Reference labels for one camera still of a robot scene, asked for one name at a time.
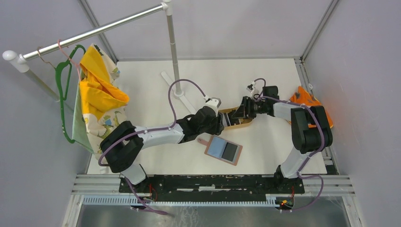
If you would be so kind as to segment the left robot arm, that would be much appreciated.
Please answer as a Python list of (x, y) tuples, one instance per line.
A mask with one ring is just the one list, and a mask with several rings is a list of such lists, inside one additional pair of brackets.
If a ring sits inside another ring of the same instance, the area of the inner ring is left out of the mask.
[(129, 180), (136, 192), (144, 192), (148, 188), (146, 172), (140, 164), (134, 163), (143, 149), (190, 142), (203, 133), (220, 135), (224, 130), (223, 119), (222, 113), (204, 106), (195, 114), (167, 126), (136, 127), (124, 121), (100, 143), (99, 164), (105, 159), (113, 173), (120, 173)]

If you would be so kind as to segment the tan oval tray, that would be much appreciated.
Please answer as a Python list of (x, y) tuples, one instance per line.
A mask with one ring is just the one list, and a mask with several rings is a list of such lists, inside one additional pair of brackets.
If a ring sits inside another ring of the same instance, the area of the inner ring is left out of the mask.
[(219, 110), (219, 113), (223, 114), (222, 123), (224, 130), (234, 130), (247, 127), (253, 121), (252, 119), (234, 119), (232, 115), (237, 109), (238, 107)]

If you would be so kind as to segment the black card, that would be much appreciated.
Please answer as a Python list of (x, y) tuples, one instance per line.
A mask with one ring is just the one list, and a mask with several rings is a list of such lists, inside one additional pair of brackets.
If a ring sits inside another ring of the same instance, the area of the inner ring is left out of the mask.
[(238, 149), (239, 149), (238, 145), (227, 142), (223, 149), (221, 158), (229, 162), (234, 162), (237, 156)]

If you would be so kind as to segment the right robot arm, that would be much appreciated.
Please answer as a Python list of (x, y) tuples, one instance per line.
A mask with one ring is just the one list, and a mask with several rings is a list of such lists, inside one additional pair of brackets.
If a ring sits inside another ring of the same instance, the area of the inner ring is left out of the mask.
[(244, 96), (232, 117), (234, 119), (254, 119), (259, 114), (267, 114), (290, 122), (293, 149), (287, 159), (278, 166), (273, 187), (285, 193), (292, 187), (293, 178), (301, 177), (308, 161), (318, 152), (332, 145), (333, 135), (321, 105), (307, 106), (280, 100), (277, 86), (263, 87), (262, 94), (255, 97)]

